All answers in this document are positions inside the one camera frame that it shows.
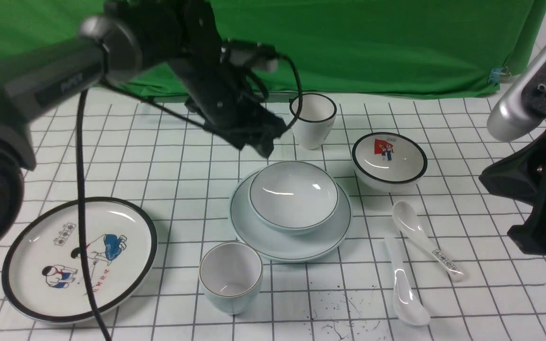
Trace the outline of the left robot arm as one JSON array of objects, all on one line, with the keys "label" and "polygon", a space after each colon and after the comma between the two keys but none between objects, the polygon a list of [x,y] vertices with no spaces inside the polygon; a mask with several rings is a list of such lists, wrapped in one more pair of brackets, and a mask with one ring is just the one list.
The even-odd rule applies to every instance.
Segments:
[{"label": "left robot arm", "polygon": [[24,196],[22,171],[36,168],[30,124],[101,84],[119,86],[168,64],[188,93],[192,125],[261,157],[289,128],[264,107],[268,91],[253,68],[284,58],[271,45],[223,40],[206,0],[110,0],[82,22],[78,36],[0,61],[0,240]]}]

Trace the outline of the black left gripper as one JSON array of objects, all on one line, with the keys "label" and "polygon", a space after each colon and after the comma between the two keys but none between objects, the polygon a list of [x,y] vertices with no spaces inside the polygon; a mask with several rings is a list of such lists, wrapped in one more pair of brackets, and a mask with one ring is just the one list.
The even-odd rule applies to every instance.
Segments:
[{"label": "black left gripper", "polygon": [[238,150],[251,146],[269,158],[275,139],[287,130],[284,120],[263,103],[269,93],[253,68],[273,71],[278,55],[271,45],[223,39],[206,0],[182,0],[180,56],[169,67],[188,92],[186,107],[204,118],[204,129]]}]

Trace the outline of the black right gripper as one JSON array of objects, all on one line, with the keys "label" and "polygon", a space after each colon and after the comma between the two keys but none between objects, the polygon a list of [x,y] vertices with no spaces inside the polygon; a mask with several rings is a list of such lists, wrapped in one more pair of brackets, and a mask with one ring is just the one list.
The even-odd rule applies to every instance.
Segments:
[{"label": "black right gripper", "polygon": [[485,168],[479,181],[492,195],[532,207],[507,235],[527,255],[546,255],[546,129],[526,147]]}]

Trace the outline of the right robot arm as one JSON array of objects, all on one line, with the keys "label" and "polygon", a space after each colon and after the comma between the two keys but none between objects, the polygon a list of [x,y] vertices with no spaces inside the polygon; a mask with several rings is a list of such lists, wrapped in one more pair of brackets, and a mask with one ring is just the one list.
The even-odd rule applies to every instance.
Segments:
[{"label": "right robot arm", "polygon": [[[546,119],[546,45],[499,99],[487,120],[488,133],[513,142]],[[523,254],[546,256],[546,129],[526,147],[485,168],[479,181],[492,195],[532,207],[509,238]]]}]

